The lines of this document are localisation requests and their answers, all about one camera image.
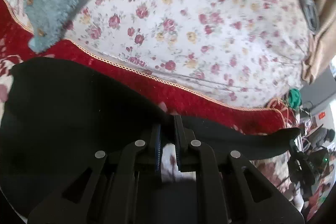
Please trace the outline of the black pants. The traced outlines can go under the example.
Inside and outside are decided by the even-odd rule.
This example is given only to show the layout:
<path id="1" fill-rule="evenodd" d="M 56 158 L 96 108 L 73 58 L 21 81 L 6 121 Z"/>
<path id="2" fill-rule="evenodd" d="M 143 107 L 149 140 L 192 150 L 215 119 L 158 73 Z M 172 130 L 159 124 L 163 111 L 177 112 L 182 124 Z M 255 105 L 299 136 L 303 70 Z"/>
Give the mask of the black pants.
<path id="1" fill-rule="evenodd" d="M 28 223 L 303 223 L 252 160 L 295 128 L 244 135 L 173 116 L 72 61 L 11 69 L 1 121 L 1 190 Z"/>

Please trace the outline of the red white floral blanket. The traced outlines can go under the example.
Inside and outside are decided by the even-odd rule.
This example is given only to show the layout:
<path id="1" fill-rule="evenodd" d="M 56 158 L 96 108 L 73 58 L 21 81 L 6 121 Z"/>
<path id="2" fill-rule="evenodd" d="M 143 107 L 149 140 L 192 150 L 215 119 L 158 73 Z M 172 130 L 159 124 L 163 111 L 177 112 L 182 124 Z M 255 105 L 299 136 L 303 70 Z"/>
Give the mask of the red white floral blanket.
<path id="1" fill-rule="evenodd" d="M 109 65 L 63 40 L 45 55 L 1 2 L 1 190 L 23 216 L 83 171 L 95 152 L 118 156 L 122 146 L 149 137 L 169 111 L 199 140 L 224 140 L 227 129 L 270 135 L 285 128 L 282 112 L 224 106 L 148 75 Z"/>

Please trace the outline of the white rose print quilt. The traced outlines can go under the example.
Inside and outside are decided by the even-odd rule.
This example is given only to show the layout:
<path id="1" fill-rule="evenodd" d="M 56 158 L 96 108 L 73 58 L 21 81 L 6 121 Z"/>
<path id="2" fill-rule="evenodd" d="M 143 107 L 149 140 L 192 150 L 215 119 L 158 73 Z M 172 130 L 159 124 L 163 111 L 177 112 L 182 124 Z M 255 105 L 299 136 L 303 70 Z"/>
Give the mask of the white rose print quilt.
<path id="1" fill-rule="evenodd" d="M 6 1 L 34 36 L 24 0 Z M 310 35 L 299 0 L 83 0 L 63 31 L 91 56 L 241 107 L 302 88 Z"/>

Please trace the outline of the beige curtain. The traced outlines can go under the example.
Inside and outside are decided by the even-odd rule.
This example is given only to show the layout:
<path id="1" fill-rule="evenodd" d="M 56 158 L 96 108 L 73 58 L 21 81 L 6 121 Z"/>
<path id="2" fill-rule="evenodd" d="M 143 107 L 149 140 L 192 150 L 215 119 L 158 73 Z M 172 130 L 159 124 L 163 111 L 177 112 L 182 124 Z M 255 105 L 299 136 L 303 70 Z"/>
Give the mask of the beige curtain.
<path id="1" fill-rule="evenodd" d="M 302 79 L 312 84 L 335 56 L 335 0 L 301 0 L 300 4 L 311 28 Z"/>

